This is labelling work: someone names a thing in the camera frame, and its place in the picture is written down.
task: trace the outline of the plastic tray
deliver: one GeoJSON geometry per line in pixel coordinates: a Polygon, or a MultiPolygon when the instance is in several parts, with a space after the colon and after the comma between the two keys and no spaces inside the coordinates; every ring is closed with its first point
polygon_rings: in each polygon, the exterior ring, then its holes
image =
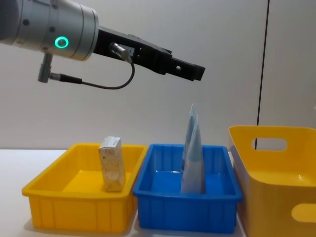
{"type": "Polygon", "coordinates": [[[230,128],[235,170],[245,198],[238,207],[249,237],[316,236],[316,130],[230,128]],[[256,138],[284,139],[284,151],[255,150],[256,138]]]}
{"type": "Polygon", "coordinates": [[[134,187],[142,228],[233,233],[241,191],[225,147],[203,146],[206,194],[181,194],[183,146],[151,145],[134,187]]]}
{"type": "Polygon", "coordinates": [[[126,183],[122,192],[103,190],[99,144],[78,144],[30,182],[35,228],[122,233],[137,207],[132,186],[146,155],[145,146],[123,146],[126,183]]]}

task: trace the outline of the cable connector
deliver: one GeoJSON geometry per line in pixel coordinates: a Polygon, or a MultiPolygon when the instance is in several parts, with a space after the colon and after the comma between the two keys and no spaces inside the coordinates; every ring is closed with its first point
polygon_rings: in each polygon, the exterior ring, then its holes
{"type": "Polygon", "coordinates": [[[130,57],[128,50],[120,46],[118,43],[111,43],[110,51],[118,57],[120,57],[121,59],[123,59],[124,61],[132,63],[132,58],[130,57]]]}
{"type": "Polygon", "coordinates": [[[49,75],[49,78],[52,79],[52,80],[57,80],[57,81],[61,81],[61,82],[82,84],[82,79],[81,78],[76,78],[76,77],[68,76],[68,75],[65,75],[65,74],[51,73],[49,75]]]}

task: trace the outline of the yellow plastic bin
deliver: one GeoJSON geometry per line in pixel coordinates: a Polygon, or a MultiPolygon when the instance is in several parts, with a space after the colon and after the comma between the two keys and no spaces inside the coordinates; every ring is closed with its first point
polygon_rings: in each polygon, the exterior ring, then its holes
{"type": "Polygon", "coordinates": [[[248,237],[316,237],[316,130],[235,126],[230,134],[248,237]],[[255,150],[256,138],[284,139],[287,148],[255,150]]]}
{"type": "Polygon", "coordinates": [[[148,148],[123,146],[124,189],[107,193],[103,189],[99,146],[74,145],[23,188],[35,228],[104,233],[127,229],[137,208],[132,187],[148,148]]]}

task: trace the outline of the cable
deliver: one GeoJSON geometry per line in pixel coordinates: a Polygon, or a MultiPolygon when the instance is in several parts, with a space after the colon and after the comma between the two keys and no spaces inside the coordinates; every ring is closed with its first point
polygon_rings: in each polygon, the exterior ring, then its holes
{"type": "Polygon", "coordinates": [[[120,86],[102,86],[102,85],[92,84],[92,83],[88,83],[88,82],[82,81],[82,79],[80,79],[80,78],[75,78],[75,77],[68,76],[68,75],[65,75],[65,74],[54,74],[54,73],[51,73],[51,77],[50,78],[54,79],[54,80],[61,81],[61,82],[68,82],[68,83],[74,83],[74,84],[83,84],[83,85],[93,86],[93,87],[100,88],[100,89],[105,89],[105,90],[119,90],[119,89],[122,89],[122,88],[126,87],[127,85],[129,85],[132,82],[133,78],[134,78],[135,66],[134,66],[134,63],[130,63],[130,64],[132,66],[132,74],[130,75],[130,78],[128,79],[128,81],[126,83],[124,83],[123,85],[120,85],[120,86]]]}
{"type": "Polygon", "coordinates": [[[315,105],[313,107],[313,127],[316,129],[316,102],[315,105]]]}
{"type": "MultiPolygon", "coordinates": [[[[269,13],[270,13],[270,0],[268,0],[268,3],[267,3],[266,29],[265,29],[265,38],[264,38],[264,44],[263,44],[261,79],[260,79],[260,90],[259,90],[259,103],[258,103],[258,115],[257,115],[257,126],[259,125],[259,121],[260,121],[260,109],[261,109],[263,74],[264,74],[265,60],[266,60],[266,47],[267,47],[267,35],[268,35],[269,13]]],[[[255,141],[255,150],[257,149],[257,143],[258,143],[258,139],[256,138],[256,141],[255,141]]]]}
{"type": "Polygon", "coordinates": [[[93,86],[93,87],[96,87],[96,88],[100,88],[100,89],[106,89],[106,90],[119,90],[119,89],[122,89],[124,87],[126,87],[127,85],[129,85],[133,78],[134,78],[134,75],[135,75],[135,66],[133,63],[131,63],[131,66],[132,66],[132,74],[130,75],[130,78],[128,79],[128,81],[126,83],[124,83],[123,85],[120,85],[120,86],[114,86],[114,87],[111,87],[111,86],[102,86],[102,85],[96,85],[96,84],[92,84],[92,83],[88,83],[88,82],[82,82],[83,85],[88,85],[88,86],[93,86]]]}

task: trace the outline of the blue plastic bin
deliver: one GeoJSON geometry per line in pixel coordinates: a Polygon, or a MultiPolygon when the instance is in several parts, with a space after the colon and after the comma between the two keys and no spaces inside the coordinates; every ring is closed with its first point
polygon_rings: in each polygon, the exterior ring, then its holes
{"type": "Polygon", "coordinates": [[[206,194],[181,194],[182,145],[151,145],[134,187],[142,228],[231,234],[242,194],[228,151],[203,146],[206,194]]]}

